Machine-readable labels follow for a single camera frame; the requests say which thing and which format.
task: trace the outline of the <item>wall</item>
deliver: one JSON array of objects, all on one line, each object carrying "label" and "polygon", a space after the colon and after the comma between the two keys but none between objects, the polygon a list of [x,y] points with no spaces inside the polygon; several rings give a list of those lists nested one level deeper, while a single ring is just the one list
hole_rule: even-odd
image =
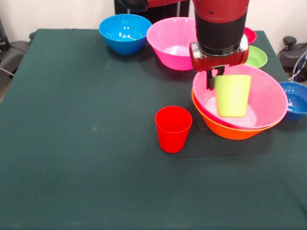
[{"label": "wall", "polygon": [[[264,30],[275,52],[283,46],[283,37],[291,35],[307,42],[307,0],[250,0],[246,26]],[[191,3],[190,17],[194,17]]]},{"label": "wall", "polygon": [[0,17],[10,41],[28,40],[38,28],[97,29],[114,14],[113,0],[0,0]]},{"label": "wall", "polygon": [[[28,40],[37,28],[98,28],[114,14],[113,0],[0,0],[0,17],[10,41]],[[273,48],[286,35],[307,42],[307,0],[250,0],[247,26],[264,30]],[[190,16],[194,16],[193,4]]]}]

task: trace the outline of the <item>green bowl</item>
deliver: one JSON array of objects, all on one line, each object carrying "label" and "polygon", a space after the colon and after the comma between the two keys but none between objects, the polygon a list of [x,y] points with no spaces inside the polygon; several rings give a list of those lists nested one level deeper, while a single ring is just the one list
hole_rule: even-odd
[{"label": "green bowl", "polygon": [[259,48],[249,46],[248,60],[245,64],[256,68],[263,67],[268,62],[268,56]]}]

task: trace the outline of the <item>red cup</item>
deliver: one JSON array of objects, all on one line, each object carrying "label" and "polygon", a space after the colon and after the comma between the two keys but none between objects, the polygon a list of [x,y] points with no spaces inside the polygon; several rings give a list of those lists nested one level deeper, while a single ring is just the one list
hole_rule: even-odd
[{"label": "red cup", "polygon": [[192,116],[184,108],[168,106],[155,115],[160,148],[168,153],[181,151],[186,143]]}]

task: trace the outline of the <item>table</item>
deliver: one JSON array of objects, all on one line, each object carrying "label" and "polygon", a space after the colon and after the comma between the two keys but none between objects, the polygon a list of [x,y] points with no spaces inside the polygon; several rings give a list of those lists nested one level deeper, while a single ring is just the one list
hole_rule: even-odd
[{"label": "table", "polygon": [[[307,229],[307,120],[223,139],[192,104],[194,75],[148,45],[117,55],[97,30],[38,30],[0,106],[0,228]],[[194,119],[178,154],[157,143],[166,105]]]}]

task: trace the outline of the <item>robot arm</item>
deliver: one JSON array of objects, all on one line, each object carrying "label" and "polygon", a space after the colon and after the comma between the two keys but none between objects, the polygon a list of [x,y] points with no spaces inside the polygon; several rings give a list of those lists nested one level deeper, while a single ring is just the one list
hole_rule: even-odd
[{"label": "robot arm", "polygon": [[[146,11],[182,0],[119,0],[132,11]],[[249,0],[193,0],[197,41],[190,44],[196,71],[207,71],[207,87],[213,89],[212,69],[243,64],[248,58],[244,35]]]}]

